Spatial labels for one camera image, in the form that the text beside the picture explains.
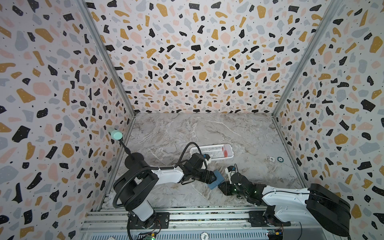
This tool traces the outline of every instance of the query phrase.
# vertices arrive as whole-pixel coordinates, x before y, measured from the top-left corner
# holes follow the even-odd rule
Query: metal corner post
[[[293,89],[294,85],[297,83],[297,80],[300,78],[300,74],[303,71],[304,67],[306,66],[306,63],[308,62],[309,58],[312,56],[313,52],[316,49],[317,44],[320,42],[321,38],[324,36],[329,23],[332,21],[332,18],[336,15],[337,10],[339,9],[340,5],[343,2],[344,0],[332,0],[328,8],[325,10],[325,14],[323,16],[322,21],[319,24],[319,27],[317,28],[315,34],[313,35],[313,38],[309,43],[308,47],[304,51],[304,54],[299,61],[298,67],[293,72],[292,77],[288,82],[287,86],[285,87],[285,90],[283,91],[283,94],[281,95],[279,102],[277,103],[275,109],[273,110],[274,118],[277,116],[280,109],[283,107],[285,100],[288,98],[289,94],[291,93],[291,90]]]
[[[115,82],[115,85],[119,91],[121,98],[124,101],[124,104],[126,106],[126,109],[129,113],[130,117],[134,118],[135,112],[133,111],[132,105],[129,101],[129,98],[127,97],[127,94],[124,90],[124,87],[122,86],[122,84],[119,80],[120,78],[119,78],[119,76],[115,70],[115,67],[113,66],[112,60],[110,59],[110,57],[109,57],[109,55],[105,49],[105,46],[101,40],[100,34],[97,30],[97,27],[96,27],[94,21],[92,20],[92,16],[88,11],[88,8],[85,4],[85,1],[84,0],[75,0],[75,2],[77,4],[78,10],[81,13],[81,16],[83,17],[85,25],[87,26],[95,44],[96,44],[96,47],[99,49],[100,55],[103,58],[107,69],[109,70],[109,72],[112,75],[112,79]]]

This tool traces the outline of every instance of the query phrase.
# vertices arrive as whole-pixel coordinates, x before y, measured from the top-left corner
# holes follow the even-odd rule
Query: wall
[[[345,1],[277,120],[308,183],[351,205],[352,239],[384,234],[383,1]]]
[[[111,2],[88,8],[136,112],[270,112],[326,0]]]
[[[1,1],[0,239],[73,239],[125,108],[73,1]]]

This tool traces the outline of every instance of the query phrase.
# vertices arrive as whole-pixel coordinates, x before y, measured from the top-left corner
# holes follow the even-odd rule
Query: blue object
[[[216,181],[214,181],[213,183],[211,184],[208,184],[208,187],[209,189],[214,189],[215,187],[217,187],[218,185],[220,185],[221,183],[224,182],[224,177],[221,175],[221,173],[216,169],[214,170],[214,174],[216,176]]]

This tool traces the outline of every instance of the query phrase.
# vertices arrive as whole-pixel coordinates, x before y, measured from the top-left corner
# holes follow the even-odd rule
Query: basket
[[[224,159],[233,158],[233,150],[230,144],[217,144],[217,145],[208,145],[200,147],[202,154],[208,154],[210,156],[210,161],[219,161]],[[197,147],[190,149],[190,154],[199,152]]]

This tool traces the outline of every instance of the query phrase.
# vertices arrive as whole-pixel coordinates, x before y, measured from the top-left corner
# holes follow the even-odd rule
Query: robotic arm
[[[114,139],[119,138],[119,135],[114,137],[114,131],[117,130],[109,129]],[[124,207],[127,211],[133,212],[137,216],[137,225],[142,228],[150,228],[155,223],[157,214],[146,200],[154,186],[168,182],[185,185],[195,180],[212,184],[218,183],[219,178],[222,178],[217,171],[207,170],[209,155],[201,154],[200,148],[194,142],[185,147],[175,166],[152,167],[145,162],[142,154],[131,153],[121,138],[122,135],[116,140],[120,141],[128,154],[125,165],[129,170],[113,184],[116,192],[113,206]],[[182,161],[185,151],[191,144],[196,145],[200,153],[194,153],[189,160]],[[311,184],[309,188],[281,189],[265,184],[253,184],[235,170],[234,166],[226,169],[229,181],[218,183],[218,188],[224,195],[236,195],[251,204],[267,206],[262,221],[253,223],[251,219],[249,220],[253,227],[267,224],[289,226],[290,221],[298,221],[320,224],[339,236],[349,235],[350,205],[323,186]]]

